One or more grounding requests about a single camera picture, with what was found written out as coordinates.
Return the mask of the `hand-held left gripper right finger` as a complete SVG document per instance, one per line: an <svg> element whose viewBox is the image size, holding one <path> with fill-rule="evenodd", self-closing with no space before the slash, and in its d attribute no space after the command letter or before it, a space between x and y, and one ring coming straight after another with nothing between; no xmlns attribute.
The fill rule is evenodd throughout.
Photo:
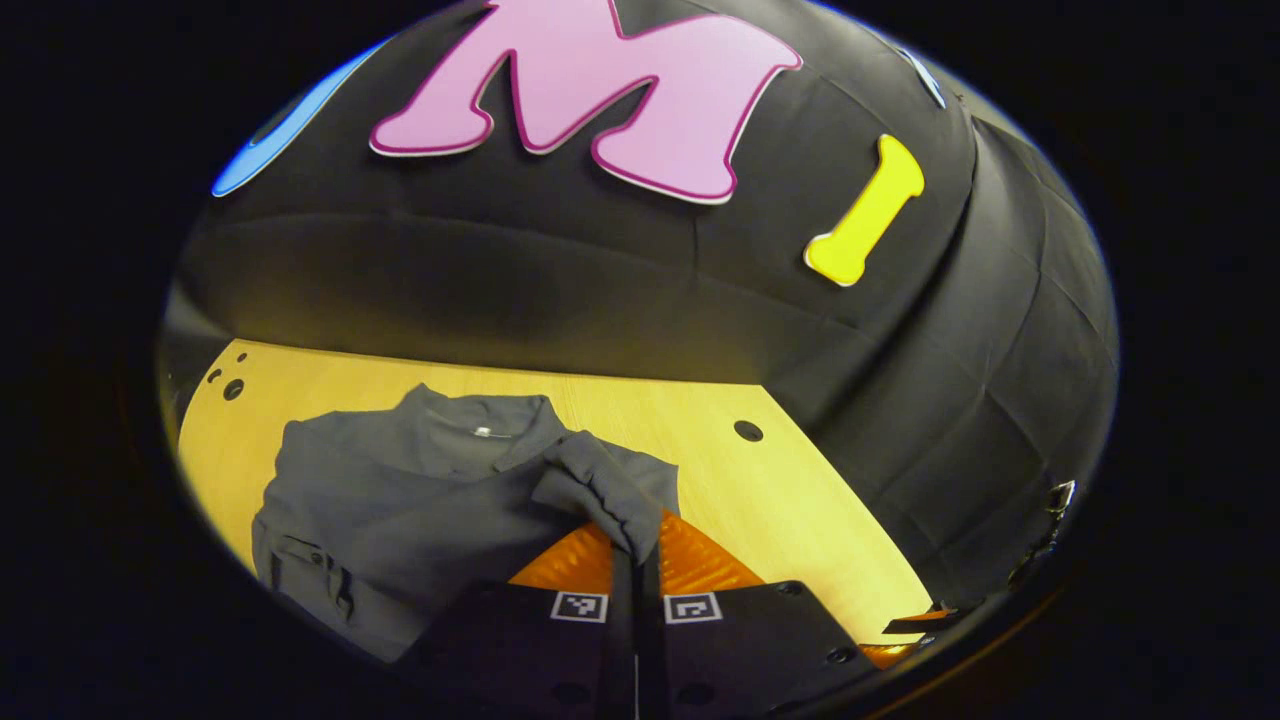
<svg viewBox="0 0 1280 720"><path fill-rule="evenodd" d="M640 719L788 716L877 671L805 583L764 582L663 511L637 570Z"/></svg>

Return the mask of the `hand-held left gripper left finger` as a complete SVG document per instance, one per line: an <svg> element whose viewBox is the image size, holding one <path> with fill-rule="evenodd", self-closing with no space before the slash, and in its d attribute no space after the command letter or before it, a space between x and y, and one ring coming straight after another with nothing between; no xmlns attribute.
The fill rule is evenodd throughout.
<svg viewBox="0 0 1280 720"><path fill-rule="evenodd" d="M634 719L634 565L599 527L467 584L396 662L443 719Z"/></svg>

